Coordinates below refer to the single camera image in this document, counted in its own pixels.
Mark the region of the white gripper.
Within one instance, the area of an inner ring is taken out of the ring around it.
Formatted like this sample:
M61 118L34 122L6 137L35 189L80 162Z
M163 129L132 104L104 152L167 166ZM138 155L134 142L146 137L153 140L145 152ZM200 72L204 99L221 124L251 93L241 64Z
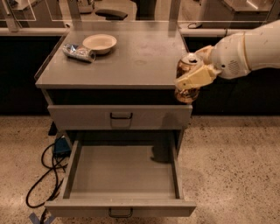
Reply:
M250 73L244 32L226 36L215 46L207 45L197 50L195 54L202 58L205 65L177 78L175 86L179 90L204 87L211 84L218 75L231 80Z

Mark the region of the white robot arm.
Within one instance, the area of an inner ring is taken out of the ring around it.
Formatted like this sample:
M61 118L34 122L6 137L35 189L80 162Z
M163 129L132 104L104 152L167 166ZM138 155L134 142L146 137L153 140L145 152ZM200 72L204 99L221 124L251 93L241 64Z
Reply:
M280 67L280 21L226 36L216 45L187 53L178 62L179 90L201 88L217 76L231 80L255 70Z

